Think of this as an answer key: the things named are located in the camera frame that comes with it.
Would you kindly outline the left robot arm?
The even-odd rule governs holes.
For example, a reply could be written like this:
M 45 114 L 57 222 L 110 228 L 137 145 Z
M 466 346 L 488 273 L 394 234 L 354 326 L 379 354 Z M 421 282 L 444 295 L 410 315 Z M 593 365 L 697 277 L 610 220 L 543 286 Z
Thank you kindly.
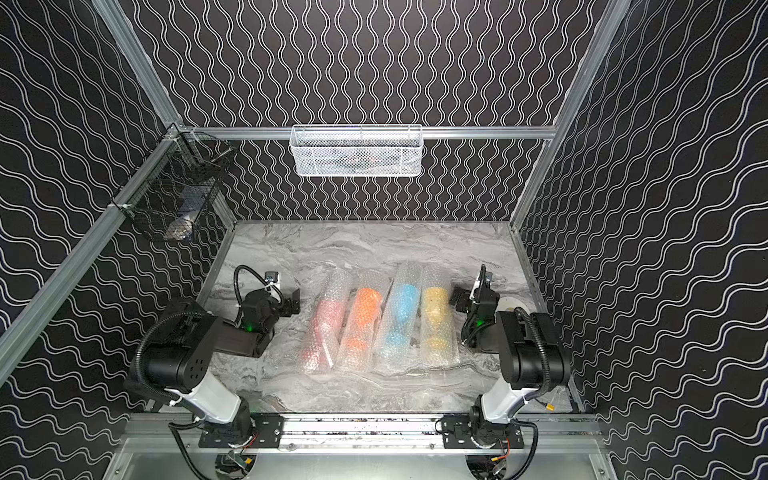
M 301 312 L 299 289 L 286 294 L 275 271 L 258 274 L 247 265 L 233 272 L 238 304 L 233 320 L 189 299 L 173 301 L 152 325 L 130 363 L 127 390 L 160 405 L 192 413 L 192 426 L 226 445 L 247 445 L 257 436 L 247 400 L 209 372 L 216 353 L 261 357 L 282 318 Z

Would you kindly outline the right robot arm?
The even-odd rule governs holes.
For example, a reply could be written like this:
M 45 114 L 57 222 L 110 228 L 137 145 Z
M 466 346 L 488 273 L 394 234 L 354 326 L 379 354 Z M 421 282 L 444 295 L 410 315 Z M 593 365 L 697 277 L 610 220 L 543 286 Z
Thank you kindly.
M 469 439 L 483 449 L 517 448 L 524 406 L 570 380 L 570 360 L 553 333 L 551 316 L 530 312 L 517 297 L 488 288 L 455 288 L 450 304 L 466 316 L 460 344 L 498 357 L 501 373 L 469 413 Z

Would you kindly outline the red wine glass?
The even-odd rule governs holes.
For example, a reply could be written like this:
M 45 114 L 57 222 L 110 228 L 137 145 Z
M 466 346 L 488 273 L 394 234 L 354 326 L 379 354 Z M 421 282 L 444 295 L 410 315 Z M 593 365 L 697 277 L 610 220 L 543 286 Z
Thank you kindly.
M 345 312 L 344 302 L 324 299 L 318 303 L 305 351 L 305 367 L 309 372 L 325 372 L 333 367 Z

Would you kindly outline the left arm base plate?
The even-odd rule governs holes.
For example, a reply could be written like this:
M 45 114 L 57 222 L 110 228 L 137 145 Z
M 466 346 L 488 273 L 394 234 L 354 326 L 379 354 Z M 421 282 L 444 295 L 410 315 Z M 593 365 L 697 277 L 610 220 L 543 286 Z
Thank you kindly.
M 252 413 L 250 420 L 235 420 L 229 424 L 204 422 L 198 446 L 208 449 L 276 449 L 284 420 L 279 414 Z

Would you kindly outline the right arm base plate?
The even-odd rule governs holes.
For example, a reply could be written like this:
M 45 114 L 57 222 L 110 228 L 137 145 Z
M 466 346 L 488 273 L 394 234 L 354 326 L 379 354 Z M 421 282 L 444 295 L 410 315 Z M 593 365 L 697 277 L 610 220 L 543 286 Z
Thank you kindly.
M 445 414 L 435 422 L 445 449 L 522 450 L 521 429 L 512 424 L 497 424 L 470 414 Z

